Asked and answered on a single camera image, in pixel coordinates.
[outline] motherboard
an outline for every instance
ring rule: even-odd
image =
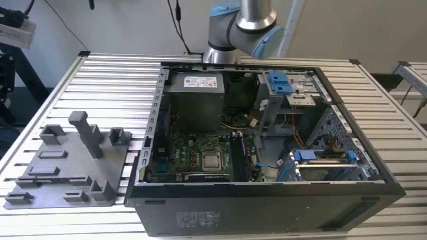
[[[170,162],[155,163],[154,182],[261,180],[258,151],[251,135],[177,133],[170,152]]]

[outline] power supply label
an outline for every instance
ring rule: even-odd
[[[185,88],[213,88],[219,87],[217,77],[187,76],[185,79]]]
[[[177,223],[179,228],[218,228],[221,211],[179,211]]]

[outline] wire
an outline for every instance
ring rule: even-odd
[[[299,134],[299,130],[297,128],[297,124],[295,124],[295,115],[293,114],[293,125],[294,125],[294,137],[295,137],[295,141],[298,143],[298,145],[302,147],[302,149],[306,149],[306,144],[302,140],[301,134]]]
[[[33,11],[33,9],[34,9],[35,1],[37,1],[37,0],[31,0],[31,3],[30,3],[30,5],[29,5],[29,8],[27,8],[27,10],[26,10],[26,12],[25,12],[25,14],[26,14],[27,16],[29,16],[29,14],[31,13],[31,11]]]
[[[229,126],[226,123],[221,122],[221,124],[229,128],[229,129],[233,129],[233,130],[245,130],[245,129],[249,129],[247,127],[234,127],[234,126]]]
[[[409,90],[408,90],[408,92],[406,92],[406,95],[405,95],[405,97],[404,97],[404,100],[402,100],[401,106],[404,106],[404,103],[405,103],[405,102],[406,102],[406,100],[408,100],[408,96],[409,96],[409,94],[410,94],[412,90],[413,90],[413,86],[409,88]]]
[[[67,23],[65,22],[61,14],[57,12],[55,8],[54,8],[53,5],[50,4],[49,0],[45,0],[45,2],[46,2],[46,4],[50,6],[50,8],[53,9],[53,11],[55,12],[57,16],[59,17],[59,19],[61,19],[62,23],[65,24],[65,26],[66,26],[67,30],[70,31],[70,33],[75,36],[75,38],[78,39],[78,41],[82,43],[85,49],[86,49],[87,51],[90,51],[89,48],[87,48],[87,46],[86,46],[86,44],[82,42],[81,38],[77,36],[77,34],[74,33],[74,31],[69,28]]]
[[[170,9],[170,11],[171,11],[171,17],[173,17],[173,22],[174,22],[177,34],[178,34],[178,36],[179,36],[179,38],[181,38],[181,40],[182,40],[182,43],[185,44],[185,47],[186,47],[186,50],[187,50],[189,54],[191,54],[193,51],[190,51],[190,48],[189,48],[189,46],[187,46],[185,37],[181,35],[181,32],[183,32],[183,30],[179,31],[179,28],[178,28],[178,26],[177,26],[175,17],[174,17],[174,11],[173,11],[173,6],[171,6],[171,0],[167,0],[167,4],[169,4],[169,9]]]
[[[417,112],[416,112],[416,115],[414,115],[414,117],[413,118],[417,118],[418,116],[420,116],[420,114],[421,114],[421,111],[422,111],[422,106],[417,109]]]

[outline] slotted aluminum surface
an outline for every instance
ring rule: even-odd
[[[143,146],[147,119],[161,62],[199,62],[194,56],[93,54],[77,60],[50,99],[31,121],[7,156],[0,161],[0,206],[25,173],[42,140],[46,124],[69,123],[73,111],[87,111],[90,124],[131,131],[121,196],[113,207],[6,210],[0,207],[0,237],[30,239],[146,239],[145,227],[133,208],[125,208],[125,193],[134,157]],[[349,234],[328,236],[253,235],[193,239],[427,239],[427,133],[374,81],[364,67],[348,60],[245,58],[243,64],[322,68],[380,155],[408,191],[408,197],[384,210]]]
[[[400,74],[412,86],[427,98],[427,63],[406,62],[400,64],[396,74]]]

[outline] green circuit board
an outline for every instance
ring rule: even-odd
[[[254,139],[245,138],[246,154],[257,158]],[[209,172],[203,168],[203,154],[221,153],[221,170]],[[177,175],[187,174],[227,174],[234,182],[234,164],[231,159],[230,135],[215,134],[175,134],[173,137],[171,158],[166,169],[157,169],[155,176],[159,182],[181,182]]]

